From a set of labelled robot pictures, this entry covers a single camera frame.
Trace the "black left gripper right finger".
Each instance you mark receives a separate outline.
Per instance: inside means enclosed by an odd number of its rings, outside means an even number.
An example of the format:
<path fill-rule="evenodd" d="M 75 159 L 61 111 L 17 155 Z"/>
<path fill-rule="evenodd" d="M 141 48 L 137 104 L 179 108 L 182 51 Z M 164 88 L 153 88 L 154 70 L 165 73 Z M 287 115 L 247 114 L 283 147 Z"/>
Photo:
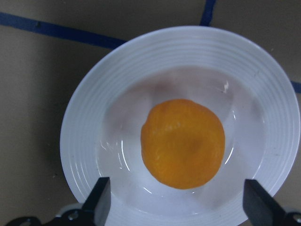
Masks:
<path fill-rule="evenodd" d="M 246 179 L 243 210 L 253 226 L 280 226 L 286 213 L 257 180 Z"/>

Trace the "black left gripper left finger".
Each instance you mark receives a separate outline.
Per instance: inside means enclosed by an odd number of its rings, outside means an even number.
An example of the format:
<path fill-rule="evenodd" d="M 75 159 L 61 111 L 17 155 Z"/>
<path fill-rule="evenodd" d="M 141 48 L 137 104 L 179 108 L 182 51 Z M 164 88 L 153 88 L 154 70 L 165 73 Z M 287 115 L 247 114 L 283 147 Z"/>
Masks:
<path fill-rule="evenodd" d="M 87 226 L 104 226 L 111 208 L 111 181 L 100 177 L 82 205 Z"/>

